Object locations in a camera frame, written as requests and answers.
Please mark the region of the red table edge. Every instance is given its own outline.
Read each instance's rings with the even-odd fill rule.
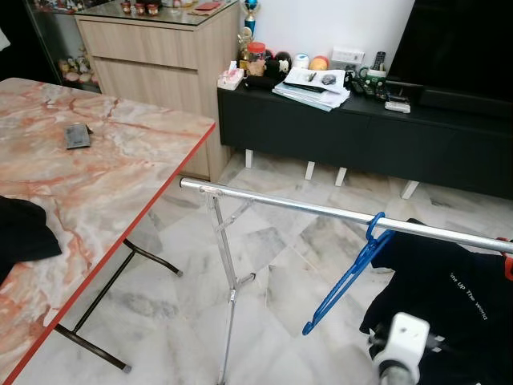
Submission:
[[[107,251],[105,256],[102,258],[102,260],[98,263],[98,265],[91,271],[91,273],[86,277],[86,279],[82,282],[82,284],[79,286],[79,288],[71,295],[70,299],[67,300],[67,302],[64,304],[64,306],[61,308],[61,310],[55,315],[54,319],[50,322],[50,324],[45,328],[45,330],[39,335],[38,339],[35,340],[35,342],[32,344],[32,346],[29,348],[28,351],[23,355],[22,359],[18,362],[18,364],[14,367],[12,372],[7,376],[6,380],[4,381],[3,385],[11,385],[13,381],[18,377],[18,375],[21,373],[25,365],[28,364],[32,356],[35,354],[35,352],[39,349],[39,347],[42,345],[42,343],[45,341],[45,339],[48,337],[50,332],[55,328],[55,326],[59,323],[59,321],[63,318],[64,314],[73,306],[77,298],[80,296],[80,294],[86,289],[86,287],[91,283],[91,281],[95,278],[96,274],[105,266],[107,261],[111,259],[112,254],[119,248],[123,240],[128,236],[128,234],[131,233],[131,231],[137,226],[139,221],[146,215],[148,210],[153,206],[155,201],[159,199],[159,197],[162,195],[162,193],[165,191],[166,188],[173,182],[175,177],[178,175],[178,173],[181,171],[181,169],[185,166],[187,162],[196,154],[198,149],[201,147],[201,144],[204,143],[204,141],[212,134],[214,131],[214,128],[216,127],[216,123],[212,123],[212,126],[208,129],[208,131],[203,135],[201,140],[198,142],[196,146],[188,153],[188,155],[185,157],[184,160],[182,160],[182,163],[178,166],[178,168],[171,174],[171,176],[164,182],[162,187],[157,191],[157,193],[154,195],[152,199],[144,206],[143,211],[139,213],[137,217],[135,217],[135,220],[127,227],[127,229],[121,234],[121,237],[114,243],[114,245],[111,246],[111,248]]]

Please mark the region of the blue hanger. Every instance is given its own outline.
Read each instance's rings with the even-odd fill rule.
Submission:
[[[312,321],[306,323],[305,327],[303,328],[303,335],[307,335],[310,331],[312,331],[312,329],[322,320],[326,313],[329,312],[333,305],[349,289],[349,287],[353,284],[356,278],[358,278],[358,276],[364,270],[364,268],[374,259],[376,255],[379,254],[383,246],[395,234],[395,232],[392,230],[386,230],[382,235],[379,236],[378,239],[374,239],[374,237],[372,236],[374,226],[378,222],[379,218],[383,218],[384,216],[385,213],[378,213],[376,217],[374,217],[374,219],[369,223],[369,228],[367,229],[366,233],[367,245],[365,245],[362,251],[358,254],[358,257],[356,258],[356,261],[354,261],[353,265],[345,272],[342,278],[340,278],[340,281],[338,281],[335,287],[331,289],[328,296],[317,308],[317,310],[313,314]],[[345,281],[348,280],[351,274],[353,276],[344,285]]]

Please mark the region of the television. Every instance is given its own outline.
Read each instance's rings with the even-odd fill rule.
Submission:
[[[420,104],[511,116],[512,1],[415,0],[387,77]]]

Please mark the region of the marble table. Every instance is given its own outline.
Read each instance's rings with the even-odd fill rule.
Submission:
[[[91,147],[66,150],[85,123]],[[12,383],[214,128],[213,120],[25,79],[0,82],[0,195],[46,210],[63,253],[0,286],[0,382]]]

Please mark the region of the black tv cabinet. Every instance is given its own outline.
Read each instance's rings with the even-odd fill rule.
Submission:
[[[351,95],[325,112],[266,90],[218,89],[221,143],[513,199],[511,117]]]

